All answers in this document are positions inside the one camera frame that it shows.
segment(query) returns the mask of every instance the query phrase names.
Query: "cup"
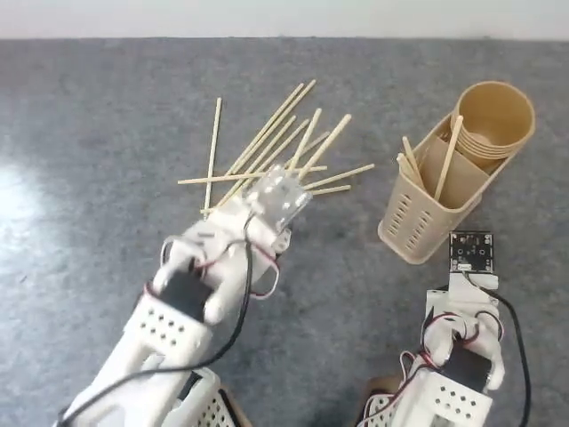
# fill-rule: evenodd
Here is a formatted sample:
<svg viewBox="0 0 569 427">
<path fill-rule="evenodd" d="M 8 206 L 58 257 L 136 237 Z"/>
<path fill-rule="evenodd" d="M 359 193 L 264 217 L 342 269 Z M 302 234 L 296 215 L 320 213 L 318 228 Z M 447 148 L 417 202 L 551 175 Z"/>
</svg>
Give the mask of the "cup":
<svg viewBox="0 0 569 427">
<path fill-rule="evenodd" d="M 523 92 L 503 82 L 481 82 L 469 87 L 456 103 L 451 128 L 458 115 L 464 117 L 458 142 L 493 154 L 507 156 L 535 131 L 532 103 Z"/>
</svg>

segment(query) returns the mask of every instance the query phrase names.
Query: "white robotic arm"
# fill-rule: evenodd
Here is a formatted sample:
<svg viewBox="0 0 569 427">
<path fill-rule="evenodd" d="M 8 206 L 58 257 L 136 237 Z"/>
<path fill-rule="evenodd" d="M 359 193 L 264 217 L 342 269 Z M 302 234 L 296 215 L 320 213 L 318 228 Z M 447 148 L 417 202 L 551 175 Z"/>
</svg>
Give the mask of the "white robotic arm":
<svg viewBox="0 0 569 427">
<path fill-rule="evenodd" d="M 246 310 L 252 283 L 276 266 L 276 254 L 288 246 L 285 226 L 309 200 L 296 180 L 275 167 L 244 198 L 231 198 L 182 236 L 166 239 L 162 265 L 145 285 L 122 338 L 56 425 L 193 425 L 203 406 L 196 396 L 207 399 L 219 379 L 202 369 L 201 380 L 181 402 L 180 391 L 192 371 L 218 359 L 235 341 L 244 310 L 229 343 L 203 361 L 211 326 L 240 302 Z M 148 370 L 158 367 L 161 372 Z"/>
<path fill-rule="evenodd" d="M 460 261 L 453 259 L 451 243 L 449 285 L 427 292 L 420 350 L 402 353 L 397 390 L 372 393 L 357 427 L 482 427 L 493 402 L 487 393 L 498 390 L 505 375 L 499 302 L 516 327 L 526 387 L 521 425 L 527 424 L 531 384 L 525 349 L 513 307 L 494 292 L 492 235 L 453 232 L 451 242 L 459 237 L 466 243 L 456 257 Z M 465 252 L 474 259 L 482 254 L 477 269 L 464 261 Z M 403 357 L 412 360 L 409 369 Z"/>
</svg>

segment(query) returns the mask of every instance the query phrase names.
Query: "utensil holder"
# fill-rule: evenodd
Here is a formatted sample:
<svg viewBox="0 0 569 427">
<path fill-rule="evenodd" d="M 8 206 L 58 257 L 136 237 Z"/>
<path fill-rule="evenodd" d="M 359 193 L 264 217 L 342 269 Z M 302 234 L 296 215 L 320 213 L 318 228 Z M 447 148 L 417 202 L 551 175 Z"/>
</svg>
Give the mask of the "utensil holder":
<svg viewBox="0 0 569 427">
<path fill-rule="evenodd" d="M 489 173 L 455 151 L 437 201 L 431 194 L 435 193 L 448 149 L 448 143 L 439 135 L 449 132 L 450 114 L 413 149 L 420 161 L 425 189 L 399 170 L 385 216 L 378 227 L 380 239 L 411 264 L 424 263 L 445 242 L 449 232 L 480 203 L 485 189 L 517 153 L 512 153 Z"/>
</svg>

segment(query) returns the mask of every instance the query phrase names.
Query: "black cable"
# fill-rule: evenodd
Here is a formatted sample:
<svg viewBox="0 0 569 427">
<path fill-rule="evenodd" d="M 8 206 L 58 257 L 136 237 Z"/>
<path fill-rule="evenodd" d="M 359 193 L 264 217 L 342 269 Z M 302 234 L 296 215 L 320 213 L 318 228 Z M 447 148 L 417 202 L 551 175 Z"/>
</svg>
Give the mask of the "black cable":
<svg viewBox="0 0 569 427">
<path fill-rule="evenodd" d="M 143 378 L 145 376 L 151 376 L 155 374 L 174 374 L 179 372 L 189 372 L 194 371 L 196 369 L 207 367 L 212 363 L 216 362 L 217 360 L 221 359 L 225 353 L 233 347 L 235 344 L 237 337 L 241 334 L 241 329 L 243 328 L 243 323 L 245 320 L 245 315 L 247 314 L 247 309 L 249 308 L 249 301 L 251 297 L 251 288 L 252 288 L 252 243 L 251 240 L 246 235 L 246 229 L 249 225 L 249 222 L 252 217 L 250 217 L 244 226 L 245 230 L 245 256 L 247 258 L 247 275 L 245 279 L 245 290 L 244 290 L 244 297 L 243 302 L 241 303 L 241 307 L 239 309 L 239 316 L 237 318 L 236 326 L 233 330 L 233 333 L 229 337 L 228 341 L 221 347 L 217 352 L 215 352 L 210 358 L 201 361 L 196 365 L 186 365 L 183 367 L 159 367 L 156 369 L 148 369 L 145 371 L 139 371 L 134 374 L 127 375 L 126 377 L 110 384 L 108 387 L 104 388 L 103 390 L 99 391 L 95 394 L 92 398 L 88 399 L 79 406 L 75 411 L 69 414 L 67 417 L 63 418 L 66 410 L 60 412 L 59 419 L 56 423 L 56 427 L 70 427 L 71 422 L 75 420 L 78 416 L 80 416 L 85 410 L 87 410 L 90 406 L 107 396 L 110 392 L 118 389 L 123 384 L 128 383 L 132 380 L 137 380 Z"/>
<path fill-rule="evenodd" d="M 522 370 L 524 371 L 524 383 L 525 383 L 525 401 L 524 401 L 524 413 L 522 415 L 522 421 L 519 424 L 520 427 L 525 427 L 530 418 L 530 412 L 532 410 L 532 382 L 530 380 L 530 369 L 527 364 L 527 356 L 525 355 L 525 346 L 524 346 L 524 338 L 522 337 L 522 328 L 519 324 L 519 319 L 517 318 L 516 309 L 514 306 L 503 296 L 496 294 L 494 291 L 489 289 L 484 289 L 478 286 L 476 283 L 472 281 L 469 274 L 464 272 L 464 277 L 472 284 L 476 286 L 481 291 L 486 292 L 492 298 L 497 299 L 502 304 L 506 306 L 509 311 L 509 315 L 512 317 L 512 321 L 514 323 L 514 330 L 516 331 L 516 340 L 517 340 L 517 347 L 519 348 L 519 357 L 522 360 Z"/>
<path fill-rule="evenodd" d="M 500 320 L 488 310 L 477 311 L 477 314 L 475 314 L 474 317 L 477 318 L 481 314 L 487 314 L 494 319 L 496 325 L 498 326 L 498 341 L 501 341 L 502 337 L 504 336 L 504 328 L 502 327 Z"/>
</svg>

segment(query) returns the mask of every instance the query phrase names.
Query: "chopstick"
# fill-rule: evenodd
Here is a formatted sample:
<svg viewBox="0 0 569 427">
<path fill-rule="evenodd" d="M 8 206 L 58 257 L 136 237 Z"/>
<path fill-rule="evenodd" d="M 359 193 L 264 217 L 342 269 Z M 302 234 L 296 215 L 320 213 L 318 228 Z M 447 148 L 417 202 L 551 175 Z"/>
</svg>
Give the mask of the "chopstick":
<svg viewBox="0 0 569 427">
<path fill-rule="evenodd" d="M 213 176 L 213 162 L 215 160 L 215 148 L 217 147 L 217 136 L 220 130 L 220 115 L 221 115 L 221 98 L 217 99 L 215 103 L 215 118 L 213 119 L 213 133 L 212 133 L 212 146 L 210 148 L 210 162 L 207 166 L 207 177 Z M 205 186 L 205 201 L 204 209 L 210 207 L 210 200 L 212 198 L 212 182 L 208 181 Z"/>
</svg>

